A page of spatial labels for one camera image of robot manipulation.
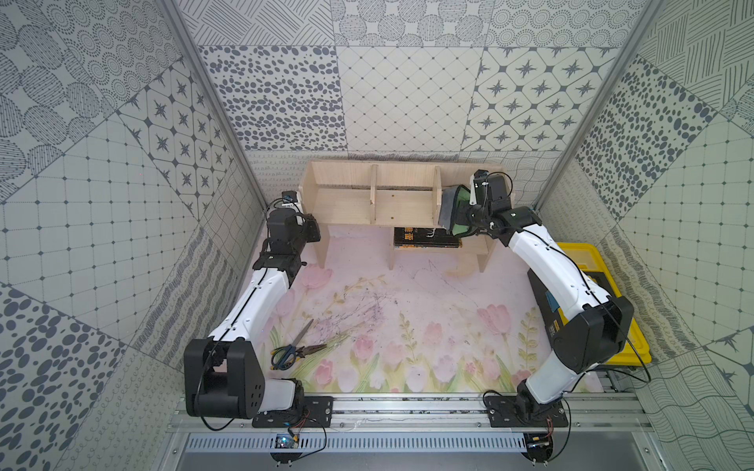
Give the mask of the green grey cleaning cloth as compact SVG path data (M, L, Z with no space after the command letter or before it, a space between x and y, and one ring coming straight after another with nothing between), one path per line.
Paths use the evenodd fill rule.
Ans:
M470 201L471 193L467 186L461 184L443 189L438 225L449 236L461 239L475 234L475 229L469 222Z

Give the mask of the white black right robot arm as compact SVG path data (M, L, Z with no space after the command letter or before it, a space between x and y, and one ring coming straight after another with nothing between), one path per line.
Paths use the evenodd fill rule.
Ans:
M478 170L471 178L469 223L500 241L529 267L529 280L554 314L563 314L552 352L516 388L516 409L525 420L555 406L587 372L632 347L634 308L589 279L561 249L530 208L512 207L511 179L503 172Z

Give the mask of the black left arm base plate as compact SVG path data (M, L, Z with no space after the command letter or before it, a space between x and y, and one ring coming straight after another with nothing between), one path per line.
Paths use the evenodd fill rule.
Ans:
M333 396L303 396L297 398L290 409L257 414L253 418L253 428L328 428L333 408Z

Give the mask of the light wooden bookshelf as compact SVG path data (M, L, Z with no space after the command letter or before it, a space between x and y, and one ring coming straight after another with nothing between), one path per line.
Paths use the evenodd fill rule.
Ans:
M317 220L316 260L325 266L331 226L436 228L442 192L470 185L474 163L313 160L298 186L302 207Z

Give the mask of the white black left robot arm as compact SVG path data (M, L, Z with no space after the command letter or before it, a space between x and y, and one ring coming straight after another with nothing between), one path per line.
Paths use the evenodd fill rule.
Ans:
M268 379L266 368L291 363L296 349L264 357L262 337L275 307L304 267L302 252L321 239L316 219L302 211L297 192L283 192L265 212L267 237L253 263L251 284L227 317L184 352L186 411L203 422L270 414L286 426L304 417L304 387L298 380Z

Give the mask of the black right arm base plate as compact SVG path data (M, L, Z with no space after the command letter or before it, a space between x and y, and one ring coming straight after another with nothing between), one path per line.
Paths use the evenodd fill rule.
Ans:
M539 404L519 396L489 391L482 403L493 428L567 428L569 416L563 402Z

